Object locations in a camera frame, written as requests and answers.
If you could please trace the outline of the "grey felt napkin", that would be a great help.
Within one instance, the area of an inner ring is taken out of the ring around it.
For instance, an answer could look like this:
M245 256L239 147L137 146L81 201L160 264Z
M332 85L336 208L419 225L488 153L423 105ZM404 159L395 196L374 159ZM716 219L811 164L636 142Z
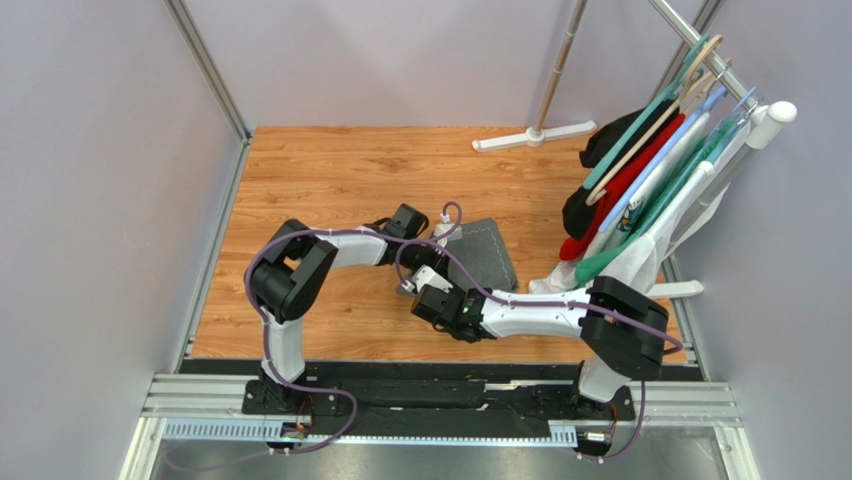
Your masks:
M462 239L449 242L446 246L440 246L432 239L433 232L428 236L428 240L435 243L436 248L450 259L447 280L465 291L473 288L475 284L485 289L516 291L517 274L497 223L486 218L457 225L462 227ZM403 267L409 271L403 276L403 280L412 273L416 246L418 245L406 248L399 246L387 250L391 256L401 255ZM399 287L397 291L402 295L415 296L402 292Z

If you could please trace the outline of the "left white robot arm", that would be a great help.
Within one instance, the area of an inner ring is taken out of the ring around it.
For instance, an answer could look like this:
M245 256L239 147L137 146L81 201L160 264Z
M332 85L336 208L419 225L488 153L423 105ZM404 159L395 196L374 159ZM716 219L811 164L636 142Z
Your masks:
M304 318L329 275L338 268L391 265L401 283L428 267L441 278L449 257L422 233L428 218L408 204L393 216L352 229L311 228L285 221L251 260L244 274L248 300L260 316L263 358L252 398L291 413L314 395L331 389L304 383Z

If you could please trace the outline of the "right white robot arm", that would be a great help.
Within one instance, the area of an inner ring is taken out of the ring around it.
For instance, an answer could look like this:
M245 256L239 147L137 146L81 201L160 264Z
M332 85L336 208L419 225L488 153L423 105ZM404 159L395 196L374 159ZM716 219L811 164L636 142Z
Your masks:
M657 381L678 350L668 311L623 282L599 276L580 290L516 294L451 284L417 287L411 312L439 332L476 343L518 335L579 339L594 353L574 381L575 396L608 403L631 381Z

